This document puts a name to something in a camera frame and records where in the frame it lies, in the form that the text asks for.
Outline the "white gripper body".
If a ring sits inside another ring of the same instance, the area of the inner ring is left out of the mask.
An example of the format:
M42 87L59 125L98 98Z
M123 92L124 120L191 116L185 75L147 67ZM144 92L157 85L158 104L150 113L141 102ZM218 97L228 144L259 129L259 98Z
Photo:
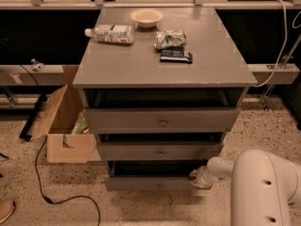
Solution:
M198 169L197 182L206 185L206 188L212 187L215 183L228 180L230 171L223 168L215 168L210 166L202 166Z

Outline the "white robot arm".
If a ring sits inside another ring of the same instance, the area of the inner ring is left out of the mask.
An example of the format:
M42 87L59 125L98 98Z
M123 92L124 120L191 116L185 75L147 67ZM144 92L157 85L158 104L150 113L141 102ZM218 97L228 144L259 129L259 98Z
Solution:
M190 172L190 183L209 188L231 180L231 226L292 226L290 207L301 206L301 165L262 150L233 162L211 158Z

